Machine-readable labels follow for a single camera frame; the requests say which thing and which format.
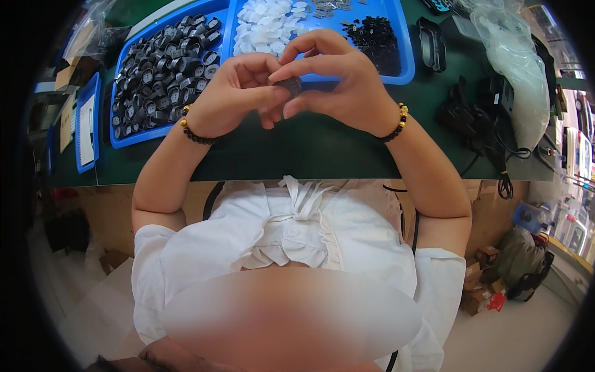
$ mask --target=gray plastic part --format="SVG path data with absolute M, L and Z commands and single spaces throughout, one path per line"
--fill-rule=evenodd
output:
M 482 43 L 480 34 L 473 23 L 458 15 L 451 15 L 440 23 L 440 28 L 448 42 L 465 44 L 467 42 Z

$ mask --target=blue container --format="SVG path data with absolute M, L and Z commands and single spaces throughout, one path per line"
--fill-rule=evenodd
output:
M 529 230 L 533 235 L 538 235 L 542 228 L 547 227 L 543 210 L 525 202 L 519 202 L 516 206 L 512 220 L 517 226 Z
M 306 1 L 311 7 L 314 7 L 311 2 Z M 229 37 L 225 37 L 223 40 L 223 50 L 226 53 L 226 57 L 233 56 L 233 45 L 236 37 L 236 27 L 239 25 L 237 22 L 237 14 L 242 10 L 245 0 L 231 0 L 230 12 L 227 17 L 227 24 L 231 24 L 231 34 Z M 407 22 L 405 21 L 405 15 L 401 3 L 399 0 L 368 0 L 368 5 L 360 4 L 357 0 L 352 0 L 350 6 L 353 10 L 334 10 L 334 16 L 332 18 L 318 19 L 312 16 L 314 12 L 309 12 L 308 16 L 298 24 L 303 24 L 309 29 L 331 29 L 339 32 L 343 36 L 347 36 L 347 33 L 343 31 L 345 28 L 341 21 L 353 22 L 355 19 L 363 20 L 368 15 L 370 17 L 386 17 L 390 22 L 390 26 L 393 28 L 394 35 L 397 37 L 397 45 L 399 47 L 399 57 L 401 62 L 401 74 L 398 76 L 387 76 L 381 75 L 382 82 L 384 84 L 391 85 L 405 85 L 409 83 L 415 75 L 415 62 L 413 59 L 413 49 L 411 48 L 411 40 L 409 39 L 409 30 Z M 330 76 L 319 76 L 316 74 L 308 74 L 302 76 L 303 82 L 335 82 L 339 79 Z
M 91 98 L 92 95 L 95 95 L 95 100 L 93 102 L 93 161 L 81 165 L 80 164 L 80 108 Z M 95 162 L 99 159 L 99 98 L 101 97 L 101 79 L 99 78 L 99 73 L 96 72 L 91 80 L 84 86 L 83 89 L 79 92 L 79 98 L 76 103 L 76 129 L 74 131 L 74 148 L 76 153 L 76 169 L 79 171 L 79 174 L 82 172 L 86 172 L 89 169 L 95 166 Z
M 185 15 L 198 15 L 204 14 L 208 19 L 216 17 L 222 22 L 220 28 L 221 41 L 219 44 L 210 50 L 213 50 L 221 56 L 220 64 L 222 64 L 228 57 L 233 56 L 233 45 L 235 42 L 233 38 L 236 36 L 237 13 L 242 9 L 242 5 L 246 0 L 198 0 L 191 4 L 188 4 L 165 17 L 157 20 L 154 24 L 148 26 L 144 30 L 134 35 L 122 48 L 120 56 L 118 57 L 118 63 L 116 64 L 116 72 L 121 68 L 122 61 L 126 59 L 127 51 L 132 43 L 136 43 L 141 37 L 147 38 L 165 28 L 167 25 L 173 26 L 176 22 L 181 21 Z M 351 6 L 353 10 L 335 10 L 334 17 L 318 19 L 312 16 L 313 12 L 309 12 L 306 19 L 300 21 L 306 27 L 313 29 L 333 29 L 339 32 L 341 35 L 347 35 L 343 31 L 343 26 L 340 22 L 342 20 L 353 21 L 354 19 L 364 19 L 366 16 L 371 17 L 386 17 L 390 21 L 390 25 L 393 28 L 394 35 L 397 37 L 397 44 L 399 47 L 399 56 L 401 64 L 401 74 L 398 76 L 385 76 L 381 75 L 382 82 L 384 84 L 391 85 L 405 85 L 413 79 L 415 75 L 415 63 L 413 59 L 413 50 L 411 49 L 411 40 L 409 39 L 409 31 L 407 28 L 407 22 L 405 21 L 405 15 L 401 8 L 399 0 L 368 0 L 368 5 L 360 4 L 357 0 L 352 0 Z M 304 82 L 333 82 L 339 79 L 332 76 L 319 76 L 316 74 L 308 74 L 302 76 Z M 114 103 L 115 96 L 115 85 L 112 88 L 112 100 L 111 105 Z M 114 113 L 110 110 L 109 122 L 114 116 Z M 137 133 L 116 139 L 114 136 L 114 126 L 109 126 L 109 139 L 114 148 L 122 148 L 129 146 L 134 143 L 143 142 L 153 138 L 159 138 L 167 135 L 170 131 L 171 126 L 174 123 L 170 123 L 164 126 L 158 126 L 154 129 L 142 130 Z
M 180 8 L 172 13 L 169 13 L 162 19 L 155 21 L 152 25 L 148 26 L 141 32 L 139 32 L 136 35 L 134 35 L 133 37 L 131 37 L 126 42 L 126 44 L 124 44 L 124 47 L 122 48 L 122 51 L 120 52 L 120 56 L 118 57 L 118 63 L 115 66 L 116 73 L 118 73 L 118 71 L 121 69 L 122 61 L 124 61 L 126 59 L 128 48 L 132 43 L 136 43 L 141 37 L 144 37 L 145 39 L 148 37 L 151 37 L 154 33 L 159 32 L 161 29 L 164 29 L 168 25 L 169 26 L 175 25 L 176 22 L 182 21 L 182 18 L 184 18 L 184 16 L 186 16 L 186 15 L 192 15 L 194 17 L 198 14 L 204 14 L 206 16 L 206 18 L 209 20 L 213 17 L 216 17 L 219 19 L 219 21 L 221 21 L 222 25 L 221 25 L 221 28 L 219 29 L 219 32 L 221 32 L 221 40 L 217 43 L 217 45 L 209 48 L 209 50 L 219 53 L 219 55 L 221 56 L 220 64 L 223 63 L 223 61 L 225 61 L 227 59 L 228 53 L 226 53 L 225 51 L 222 50 L 221 45 L 225 39 L 229 38 L 229 34 L 231 32 L 231 25 L 229 24 L 229 22 L 226 22 L 227 8 L 229 7 L 229 5 L 230 5 L 229 0 L 197 1 L 197 2 L 193 2 L 191 4 L 188 4 L 185 7 Z M 115 84 L 114 84 L 114 87 L 112 88 L 112 99 L 111 99 L 111 104 L 109 107 L 111 107 L 111 105 L 114 104 L 114 96 L 115 96 Z M 111 119 L 113 116 L 114 116 L 114 113 L 110 110 L 109 111 L 109 122 L 110 123 L 111 123 Z M 171 126 L 173 126 L 173 124 L 174 123 L 170 123 L 170 124 L 158 126 L 158 127 L 155 127 L 153 129 L 149 129 L 149 130 L 141 130 L 137 133 L 132 133 L 129 136 L 120 138 L 120 139 L 117 139 L 114 136 L 115 127 L 113 125 L 110 125 L 109 126 L 109 139 L 111 141 L 112 146 L 116 149 L 119 149 L 124 146 L 132 145 L 134 143 L 143 142 L 143 141 L 153 139 L 153 138 L 164 137 L 170 131 L 170 128 L 171 128 Z

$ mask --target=black bead bracelet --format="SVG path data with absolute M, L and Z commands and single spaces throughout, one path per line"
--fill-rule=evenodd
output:
M 395 129 L 393 133 L 389 134 L 386 137 L 379 138 L 379 140 L 381 140 L 384 143 L 393 140 L 396 136 L 399 135 L 399 133 L 401 133 L 403 128 L 405 128 L 405 122 L 407 121 L 407 116 L 409 115 L 409 109 L 407 108 L 407 106 L 403 104 L 403 102 L 399 102 L 398 105 L 400 109 L 401 121 L 399 122 L 399 126 L 397 126 L 397 129 Z
M 200 143 L 201 145 L 212 145 L 213 143 L 217 142 L 219 140 L 219 138 L 221 138 L 221 137 L 215 137 L 215 138 L 199 137 L 196 134 L 192 133 L 190 128 L 188 128 L 186 126 L 187 125 L 186 114 L 188 114 L 188 111 L 190 111 L 190 106 L 192 106 L 192 104 L 190 104 L 188 106 L 184 106 L 184 109 L 182 110 L 183 116 L 180 120 L 180 125 L 184 127 L 184 134 L 187 135 L 188 138 L 191 139 L 193 142 Z

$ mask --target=hair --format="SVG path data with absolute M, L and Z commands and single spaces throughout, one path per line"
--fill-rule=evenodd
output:
M 102 372 L 121 372 L 120 369 L 99 354 L 95 363 L 85 369 L 86 371 L 102 371 Z

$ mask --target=white blouse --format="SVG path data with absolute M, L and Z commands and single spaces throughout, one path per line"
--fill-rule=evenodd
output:
M 393 371 L 439 371 L 455 320 L 465 260 L 441 248 L 402 242 L 396 196 L 388 180 L 300 184 L 291 176 L 263 182 L 226 182 L 207 221 L 179 232 L 143 226 L 134 238 L 134 325 L 149 344 L 165 336 L 161 312 L 197 281 L 276 262 L 362 273 L 396 286 L 422 309 L 419 334 Z M 390 355 L 376 360 L 386 369 Z

